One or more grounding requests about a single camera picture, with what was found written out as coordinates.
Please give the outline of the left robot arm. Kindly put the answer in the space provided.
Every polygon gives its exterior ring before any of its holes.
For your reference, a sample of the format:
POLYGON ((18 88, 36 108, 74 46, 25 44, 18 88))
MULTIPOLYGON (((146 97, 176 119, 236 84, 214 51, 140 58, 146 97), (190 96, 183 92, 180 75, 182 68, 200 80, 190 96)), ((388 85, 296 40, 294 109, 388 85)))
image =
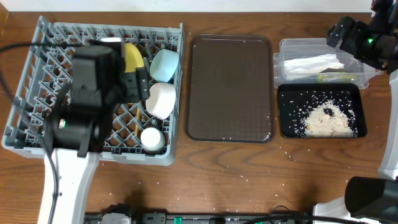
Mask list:
POLYGON ((76 49, 72 76, 44 120, 46 152, 39 223, 83 223, 86 201, 113 114, 149 98, 144 60, 134 44, 103 38, 76 49))

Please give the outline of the white round bowl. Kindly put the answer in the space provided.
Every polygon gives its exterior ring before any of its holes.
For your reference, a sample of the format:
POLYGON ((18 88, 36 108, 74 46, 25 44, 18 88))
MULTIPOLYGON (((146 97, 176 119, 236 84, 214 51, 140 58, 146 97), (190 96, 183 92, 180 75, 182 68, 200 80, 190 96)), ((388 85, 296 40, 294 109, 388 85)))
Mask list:
POLYGON ((149 93, 150 97, 146 100, 147 112, 161 120, 168 118, 175 106, 175 87, 170 83, 155 83, 149 93))

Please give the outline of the green snack wrapper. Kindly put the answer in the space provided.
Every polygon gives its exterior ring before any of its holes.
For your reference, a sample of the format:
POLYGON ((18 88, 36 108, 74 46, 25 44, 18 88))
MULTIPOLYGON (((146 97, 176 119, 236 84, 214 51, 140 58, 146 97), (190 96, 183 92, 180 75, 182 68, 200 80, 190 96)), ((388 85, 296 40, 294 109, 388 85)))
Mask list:
POLYGON ((317 75, 318 83, 338 83, 338 82, 350 82, 355 79, 355 76, 346 72, 337 73, 320 73, 317 75))

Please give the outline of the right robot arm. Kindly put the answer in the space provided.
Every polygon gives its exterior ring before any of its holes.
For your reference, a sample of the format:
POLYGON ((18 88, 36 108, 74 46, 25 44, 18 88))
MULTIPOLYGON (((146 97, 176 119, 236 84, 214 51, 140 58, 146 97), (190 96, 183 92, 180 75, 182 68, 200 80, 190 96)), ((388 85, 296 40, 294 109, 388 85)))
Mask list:
POLYGON ((370 145, 382 144, 376 177, 352 177, 342 197, 313 207, 315 223, 397 223, 397 1, 373 1, 369 23, 342 17, 326 43, 383 71, 391 99, 369 110, 370 145))

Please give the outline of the white paper napkin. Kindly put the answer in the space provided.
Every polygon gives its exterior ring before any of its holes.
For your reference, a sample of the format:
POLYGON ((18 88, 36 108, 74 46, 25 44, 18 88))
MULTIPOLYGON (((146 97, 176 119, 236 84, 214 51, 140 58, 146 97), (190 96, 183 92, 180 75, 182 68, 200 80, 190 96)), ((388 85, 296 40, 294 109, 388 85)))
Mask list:
POLYGON ((336 54, 323 54, 309 58, 296 58, 284 61, 284 69, 288 74, 320 73, 327 69, 342 69, 336 54))

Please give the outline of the yellow round plate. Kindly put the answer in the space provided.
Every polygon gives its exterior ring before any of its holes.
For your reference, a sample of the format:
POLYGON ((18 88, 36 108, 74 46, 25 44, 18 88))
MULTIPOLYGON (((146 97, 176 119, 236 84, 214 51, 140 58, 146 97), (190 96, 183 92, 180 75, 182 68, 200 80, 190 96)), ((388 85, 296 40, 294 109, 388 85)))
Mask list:
POLYGON ((137 68, 144 68, 144 61, 138 48, 130 43, 124 44, 125 49, 125 72, 135 72, 137 68))

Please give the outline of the wooden chopstick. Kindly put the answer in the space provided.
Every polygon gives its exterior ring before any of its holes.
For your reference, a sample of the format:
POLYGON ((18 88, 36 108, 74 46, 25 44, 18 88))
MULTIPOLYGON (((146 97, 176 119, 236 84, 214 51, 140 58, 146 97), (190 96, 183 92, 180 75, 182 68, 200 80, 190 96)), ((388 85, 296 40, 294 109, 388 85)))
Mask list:
POLYGON ((139 135, 139 129, 140 129, 140 126, 139 126, 139 123, 141 122, 141 110, 140 110, 140 108, 139 107, 137 107, 137 110, 136 110, 136 126, 135 126, 135 137, 137 137, 138 138, 138 135, 139 135))

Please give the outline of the pile of rice waste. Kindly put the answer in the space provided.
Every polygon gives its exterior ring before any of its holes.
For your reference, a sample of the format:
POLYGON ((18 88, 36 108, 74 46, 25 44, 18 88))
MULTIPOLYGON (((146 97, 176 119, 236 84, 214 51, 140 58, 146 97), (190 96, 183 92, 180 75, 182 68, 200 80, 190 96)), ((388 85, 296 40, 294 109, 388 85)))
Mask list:
POLYGON ((279 93, 282 134, 288 138, 355 138, 353 100, 348 91, 279 93))

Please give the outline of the light blue bowl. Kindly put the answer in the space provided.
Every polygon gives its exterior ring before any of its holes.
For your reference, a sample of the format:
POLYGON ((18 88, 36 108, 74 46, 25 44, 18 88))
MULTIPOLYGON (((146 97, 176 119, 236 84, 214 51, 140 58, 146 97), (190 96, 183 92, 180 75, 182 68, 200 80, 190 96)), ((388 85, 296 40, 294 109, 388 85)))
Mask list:
POLYGON ((150 65, 150 76, 157 82, 167 83, 173 77, 179 63, 177 52, 162 49, 156 53, 150 65))

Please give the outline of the white plastic cup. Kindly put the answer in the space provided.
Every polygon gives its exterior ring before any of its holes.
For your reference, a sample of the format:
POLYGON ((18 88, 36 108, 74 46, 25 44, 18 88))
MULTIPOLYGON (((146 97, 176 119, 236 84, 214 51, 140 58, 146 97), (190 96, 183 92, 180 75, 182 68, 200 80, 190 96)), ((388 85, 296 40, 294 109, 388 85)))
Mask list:
POLYGON ((141 133, 141 144, 149 153, 160 152, 165 146, 165 136, 158 129, 149 127, 141 133))

